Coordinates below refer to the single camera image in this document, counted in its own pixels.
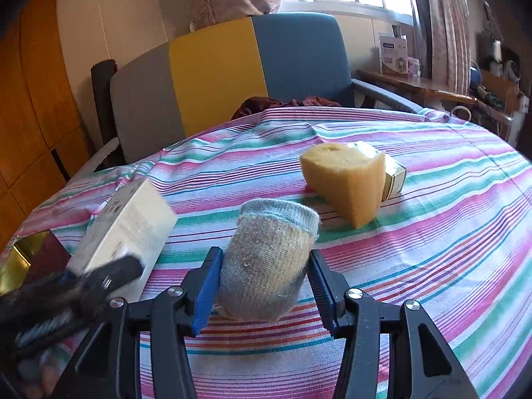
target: striped tablecloth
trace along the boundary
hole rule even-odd
[[[298,160],[321,142],[357,140],[408,167],[400,196],[360,230],[305,185]],[[118,187],[143,178],[179,215],[144,298],[179,284],[210,246],[225,248],[243,202],[283,198],[320,213],[317,247],[350,285],[379,301],[423,304],[480,397],[503,397],[532,354],[532,167],[478,126],[434,110],[267,110],[70,183],[18,235],[52,228],[72,252]],[[386,337],[381,342],[377,396],[384,398]],[[143,394],[153,397],[148,337],[141,346]],[[331,397],[343,346],[323,329],[307,281],[296,308],[274,324],[212,314],[187,340],[205,398]]]

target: window sill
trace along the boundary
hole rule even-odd
[[[410,15],[400,14],[382,7],[368,6],[361,3],[342,1],[283,1],[280,12],[319,12],[329,15],[348,15],[363,18],[379,19],[390,23],[413,25]]]

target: metal screw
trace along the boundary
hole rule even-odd
[[[168,294],[171,297],[179,297],[181,294],[183,294],[183,288],[182,287],[170,287],[168,288]]]
[[[109,302],[109,306],[111,306],[111,308],[113,309],[118,309],[118,308],[121,308],[124,305],[124,303],[125,301],[122,297],[115,297],[111,299],[111,301]]]
[[[359,298],[362,298],[363,295],[364,292],[358,288],[349,288],[347,290],[347,296],[353,298],[353,300],[358,300]]]
[[[108,289],[111,282],[112,282],[111,278],[109,276],[106,276],[102,282],[103,289]]]
[[[417,311],[421,308],[421,305],[416,300],[407,300],[404,305],[411,311]]]

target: yellow sponge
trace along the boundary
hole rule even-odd
[[[368,158],[356,148],[329,142],[300,156],[305,181],[336,212],[359,228],[377,215],[386,173],[384,153]]]

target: blue gripper pad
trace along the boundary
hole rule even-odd
[[[331,336],[340,337],[340,330],[348,324],[345,316],[344,293],[349,284],[341,273],[329,270],[318,250],[310,252],[307,275],[321,322]]]
[[[191,324],[192,337],[196,337],[205,324],[207,324],[208,316],[211,313],[212,305],[214,304],[214,299],[220,286],[222,261],[222,249],[219,247],[211,247],[201,267],[190,271],[183,279],[182,286],[184,289],[189,290],[194,285],[196,287],[200,285],[194,302],[194,318]],[[187,277],[192,272],[198,272],[192,276],[196,283],[186,284],[185,282],[190,282],[187,281]]]

